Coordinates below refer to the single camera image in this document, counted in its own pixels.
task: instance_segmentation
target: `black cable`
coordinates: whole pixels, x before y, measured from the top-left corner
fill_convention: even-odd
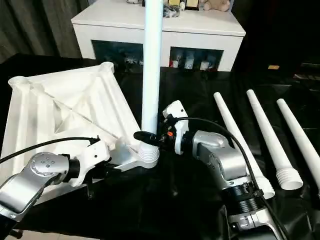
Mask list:
[[[247,165],[247,167],[248,167],[248,170],[249,170],[249,173],[250,173],[250,176],[251,176],[253,185],[254,185],[254,187],[255,187],[257,190],[259,189],[259,186],[258,186],[256,177],[255,177],[254,172],[253,172],[253,170],[252,170],[252,167],[251,167],[251,165],[250,165],[248,156],[247,156],[245,150],[243,149],[243,147],[241,146],[240,142],[237,140],[237,138],[236,138],[231,132],[229,132],[226,128],[224,128],[223,126],[219,125],[218,123],[216,123],[216,122],[214,122],[214,121],[210,121],[210,120],[203,119],[203,118],[199,118],[199,117],[177,117],[177,118],[175,118],[175,120],[176,120],[177,122],[178,122],[178,121],[182,121],[182,120],[197,120],[197,121],[206,122],[206,123],[215,125],[220,131],[222,131],[223,133],[225,133],[226,135],[228,135],[228,136],[235,142],[235,144],[239,147],[239,150],[240,150],[240,152],[242,153],[243,158],[244,158],[244,160],[245,160],[245,163],[246,163],[246,165]],[[279,220],[279,218],[277,217],[277,215],[275,214],[275,212],[272,210],[271,206],[269,205],[269,203],[267,202],[267,200],[265,199],[265,197],[264,197],[264,196],[261,196],[260,198],[261,198],[262,202],[265,204],[266,208],[269,210],[270,215],[272,216],[274,222],[275,222],[275,223],[277,224],[277,226],[280,228],[281,234],[284,235],[284,238],[285,238],[285,239],[290,240],[289,233],[288,233],[287,229],[286,229],[285,226],[281,223],[281,221]]]
[[[95,143],[97,142],[99,139],[98,138],[93,138],[93,137],[82,137],[82,136],[74,136],[74,137],[64,137],[64,138],[58,138],[58,139],[54,139],[54,140],[50,140],[50,141],[45,141],[45,142],[42,142],[42,143],[39,143],[39,144],[36,144],[36,145],[33,145],[33,146],[29,146],[25,149],[22,149],[20,151],[17,151],[15,153],[12,153],[8,156],[5,156],[4,158],[1,158],[0,159],[0,164],[4,163],[5,161],[9,160],[9,159],[12,159],[20,154],[24,154],[26,152],[29,152],[33,149],[37,149],[37,148],[40,148],[40,147],[43,147],[43,146],[46,146],[46,145],[50,145],[50,144],[54,144],[54,143],[59,143],[59,142],[64,142],[64,141],[71,141],[71,140],[88,140],[90,141],[90,143]]]

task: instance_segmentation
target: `white cabinet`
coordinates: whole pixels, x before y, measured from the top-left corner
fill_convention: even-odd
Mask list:
[[[145,8],[139,4],[129,4],[125,0],[99,0],[71,21],[83,58],[96,59],[99,56],[95,41],[131,43],[127,49],[131,51],[136,46],[136,51],[142,52]],[[161,65],[169,67],[174,48],[184,51],[199,49],[208,50],[210,54],[218,53],[217,70],[231,71],[245,34],[231,12],[187,10],[179,17],[164,18]],[[110,52],[107,47],[103,50],[106,53]]]

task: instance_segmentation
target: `teddy bear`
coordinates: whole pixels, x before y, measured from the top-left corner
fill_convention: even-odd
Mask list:
[[[226,12],[229,9],[230,1],[229,0],[199,0],[200,3],[204,3],[203,9],[210,10],[216,9],[221,12]]]

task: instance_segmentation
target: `white triangular structure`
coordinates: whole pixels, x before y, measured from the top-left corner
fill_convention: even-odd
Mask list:
[[[113,69],[113,63],[104,62],[98,66],[11,78],[12,97],[1,157],[53,139],[99,136],[108,146],[117,169],[154,167],[156,162],[143,162],[138,156],[140,141],[133,135],[140,128]],[[21,154],[0,164],[0,184],[19,173],[38,152],[74,157],[88,144],[81,140],[65,141]],[[74,189],[67,183],[49,186],[38,203]]]

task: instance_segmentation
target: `white pipe segment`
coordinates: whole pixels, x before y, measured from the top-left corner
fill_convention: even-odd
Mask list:
[[[221,116],[223,118],[224,124],[227,128],[227,130],[232,133],[235,138],[239,141],[242,148],[245,151],[245,154],[247,155],[249,159],[249,163],[251,165],[253,174],[255,176],[256,182],[258,183],[258,186],[260,189],[263,190],[263,196],[265,199],[270,199],[275,195],[275,191],[273,187],[271,186],[269,180],[263,175],[263,173],[260,170],[260,167],[258,166],[253,154],[251,153],[244,137],[242,136],[234,118],[232,117],[224,99],[222,98],[221,94],[219,92],[216,92],[214,95],[215,102],[219,108],[219,111],[221,113]],[[233,142],[234,147],[239,150],[239,147],[237,144]]]
[[[318,196],[320,196],[320,157],[285,100],[279,99],[276,103],[310,169],[313,179],[319,189]]]
[[[298,171],[292,167],[275,131],[273,130],[255,95],[255,92],[250,89],[246,92],[246,94],[249,98],[255,118],[259,124],[266,146],[276,168],[276,178],[278,179],[281,188],[284,190],[301,188],[303,181]]]
[[[141,130],[154,134],[158,123],[163,8],[163,0],[145,1]],[[159,149],[141,142],[139,156],[144,162],[155,162]]]

